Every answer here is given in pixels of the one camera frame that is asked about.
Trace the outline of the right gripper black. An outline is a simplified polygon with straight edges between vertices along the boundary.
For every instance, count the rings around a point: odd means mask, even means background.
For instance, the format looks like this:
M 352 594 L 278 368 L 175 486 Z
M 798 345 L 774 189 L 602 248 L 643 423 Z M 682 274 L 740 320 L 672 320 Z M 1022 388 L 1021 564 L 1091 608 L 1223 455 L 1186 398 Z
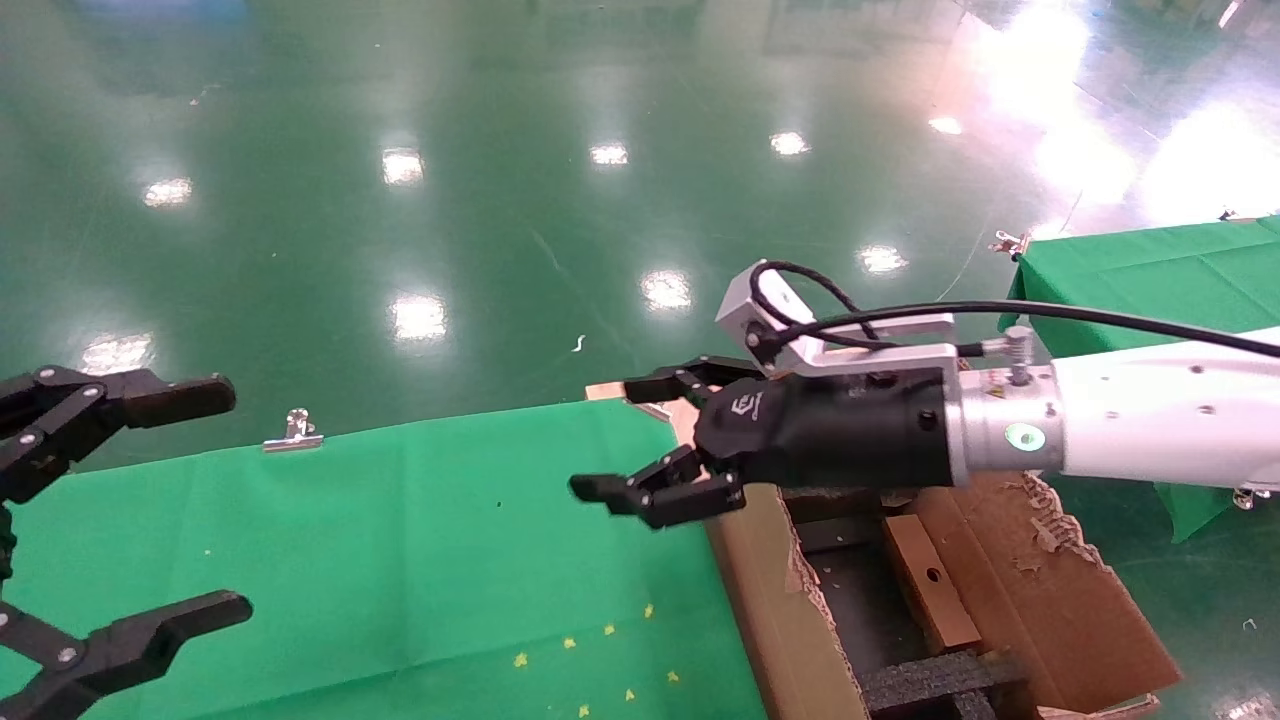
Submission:
M 628 475 L 575 474 L 570 491 L 612 516 L 659 530 L 744 509 L 744 483 L 790 489 L 955 484 L 941 372 L 899 372 L 887 380 L 869 374 L 763 378 L 745 360 L 703 355 L 623 380 L 632 405 L 705 404 L 694 425 L 698 448 L 681 445 Z

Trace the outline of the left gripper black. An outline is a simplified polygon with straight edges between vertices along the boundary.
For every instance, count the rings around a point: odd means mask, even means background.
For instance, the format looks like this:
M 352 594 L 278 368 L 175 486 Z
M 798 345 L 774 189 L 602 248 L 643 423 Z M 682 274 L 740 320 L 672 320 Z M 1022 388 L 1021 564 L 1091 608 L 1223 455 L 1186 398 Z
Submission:
M 1 498 L 27 503 L 123 429 L 148 429 L 229 413 L 236 387 L 214 374 L 169 382 L 148 369 L 91 375 L 42 366 L 1 386 Z M 0 583 L 13 578 L 18 544 L 0 506 Z M 100 700 L 164 676 L 191 639 L 248 621 L 250 600 L 201 594 L 120 618 L 76 638 L 3 603 L 3 647 L 40 665 L 3 698 L 5 719 L 79 719 Z

